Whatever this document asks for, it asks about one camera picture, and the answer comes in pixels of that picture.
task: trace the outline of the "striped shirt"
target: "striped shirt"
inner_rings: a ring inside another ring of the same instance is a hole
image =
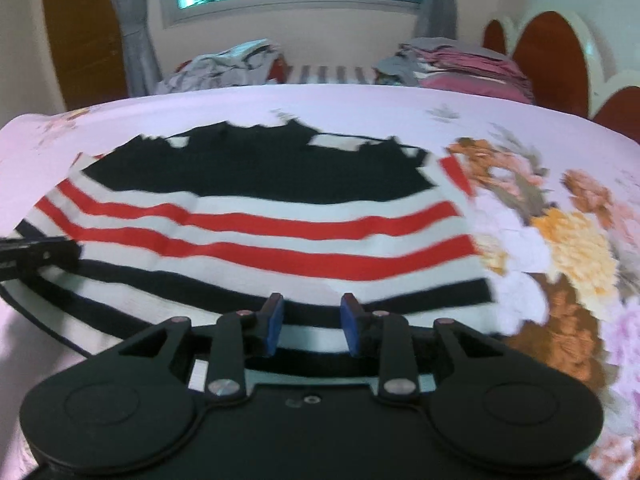
[[[338,311],[346,292],[412,325],[448,316],[495,331],[461,213],[469,193],[455,158],[295,121],[137,137],[72,171],[16,229],[74,238],[79,268],[44,268],[5,282],[2,294],[94,354],[171,316],[211,324],[279,292],[278,352],[249,368],[375,375],[374,363],[347,354]]]

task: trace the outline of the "pile of clothes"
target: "pile of clothes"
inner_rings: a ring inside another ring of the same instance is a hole
[[[377,84],[419,86],[533,104],[529,79],[509,57],[446,38],[414,38],[375,67]]]
[[[204,54],[183,63],[175,73],[158,83],[156,94],[264,85],[271,82],[272,68],[281,58],[277,43],[249,41],[219,54]]]

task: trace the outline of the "window sill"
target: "window sill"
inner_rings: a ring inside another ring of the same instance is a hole
[[[285,9],[372,9],[416,14],[420,4],[415,0],[220,0],[178,9],[166,2],[162,9],[164,27],[201,20],[205,16],[229,16],[249,12]]]

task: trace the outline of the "gray curtain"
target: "gray curtain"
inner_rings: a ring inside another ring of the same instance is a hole
[[[422,0],[415,23],[416,38],[457,39],[458,4],[456,0]]]
[[[111,0],[120,22],[130,97],[151,95],[162,79],[146,26],[146,0]]]

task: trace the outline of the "wooden door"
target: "wooden door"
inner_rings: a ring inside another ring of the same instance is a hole
[[[127,97],[110,0],[43,0],[56,75],[69,110]]]

